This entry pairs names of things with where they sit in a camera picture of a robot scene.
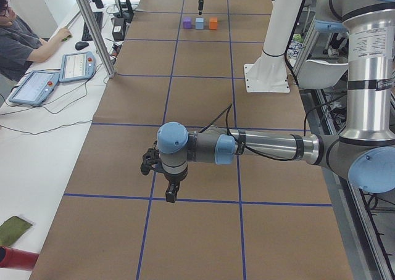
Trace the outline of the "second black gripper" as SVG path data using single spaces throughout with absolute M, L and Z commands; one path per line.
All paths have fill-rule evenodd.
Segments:
M 165 171 L 163 163 L 160 159 L 159 149 L 157 149 L 156 146 L 157 141 L 154 141 L 152 147 L 150 147 L 143 155 L 140 171 L 144 176 L 148 175 L 151 170 L 156 173 L 163 174 L 168 181 L 168 187 L 165 192 L 166 201 L 175 203 L 177 201 L 177 194 L 180 189 L 180 184 L 185 179 L 185 169 L 183 169 L 180 173 L 175 174 Z

